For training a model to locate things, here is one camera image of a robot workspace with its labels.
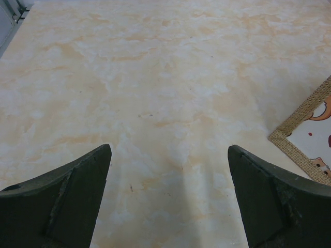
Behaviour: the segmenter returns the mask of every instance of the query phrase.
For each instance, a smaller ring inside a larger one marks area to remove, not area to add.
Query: woven trim
[[[289,136],[311,112],[331,95],[331,76],[306,101],[268,137],[280,150],[282,150],[294,163],[296,163],[308,176],[319,183],[331,186],[331,179],[316,167],[313,162],[295,145],[289,142]]]

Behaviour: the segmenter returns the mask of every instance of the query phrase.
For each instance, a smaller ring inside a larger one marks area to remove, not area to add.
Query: black object
[[[331,187],[239,146],[228,158],[249,247],[331,247]]]
[[[110,146],[102,145],[0,191],[0,247],[89,247],[110,159]]]

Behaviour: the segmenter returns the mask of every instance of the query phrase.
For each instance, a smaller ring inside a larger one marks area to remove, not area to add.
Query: beige marble surface
[[[92,248],[247,247],[227,148],[304,175],[267,135],[331,74],[327,0],[36,3],[0,59],[0,187],[103,143]]]

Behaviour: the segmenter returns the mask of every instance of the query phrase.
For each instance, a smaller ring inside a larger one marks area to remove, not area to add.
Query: brown woven border
[[[331,76],[306,101],[268,137],[313,180],[331,186],[331,179],[304,155],[286,137],[293,132],[321,103],[331,95]]]

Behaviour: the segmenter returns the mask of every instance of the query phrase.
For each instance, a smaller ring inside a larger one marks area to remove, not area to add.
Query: marbled pattern
[[[331,74],[327,0],[36,3],[0,60],[0,186],[112,147],[93,248],[247,247],[239,144]]]

